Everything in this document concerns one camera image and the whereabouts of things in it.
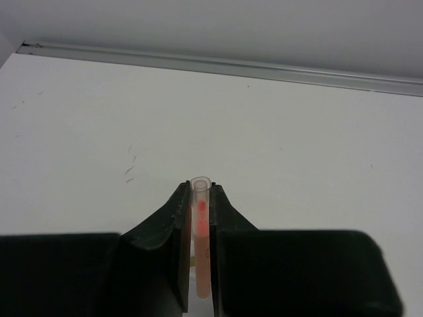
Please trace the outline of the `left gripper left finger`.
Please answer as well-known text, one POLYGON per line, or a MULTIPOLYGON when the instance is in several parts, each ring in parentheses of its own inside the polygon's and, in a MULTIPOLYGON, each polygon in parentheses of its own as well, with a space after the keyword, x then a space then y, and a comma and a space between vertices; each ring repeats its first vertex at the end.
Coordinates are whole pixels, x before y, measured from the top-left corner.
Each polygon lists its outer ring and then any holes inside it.
POLYGON ((125 234, 1 237, 2 316, 182 316, 190 184, 125 234))

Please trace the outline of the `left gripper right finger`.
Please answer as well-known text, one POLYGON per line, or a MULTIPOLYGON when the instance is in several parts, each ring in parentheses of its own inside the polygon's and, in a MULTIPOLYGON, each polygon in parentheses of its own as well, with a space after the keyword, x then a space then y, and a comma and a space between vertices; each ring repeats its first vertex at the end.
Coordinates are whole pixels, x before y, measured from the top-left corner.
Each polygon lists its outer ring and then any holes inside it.
POLYGON ((402 316, 383 251, 358 230, 260 230, 210 192, 216 316, 402 316))

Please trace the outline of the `orange highlighter pen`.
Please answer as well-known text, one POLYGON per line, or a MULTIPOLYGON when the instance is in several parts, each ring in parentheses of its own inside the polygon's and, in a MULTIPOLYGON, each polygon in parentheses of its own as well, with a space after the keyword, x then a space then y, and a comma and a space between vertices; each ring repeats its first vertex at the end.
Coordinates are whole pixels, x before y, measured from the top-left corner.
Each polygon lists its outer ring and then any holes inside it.
POLYGON ((212 292, 209 216, 211 184, 211 180, 205 176, 190 181, 196 294, 200 299, 209 298, 212 292))

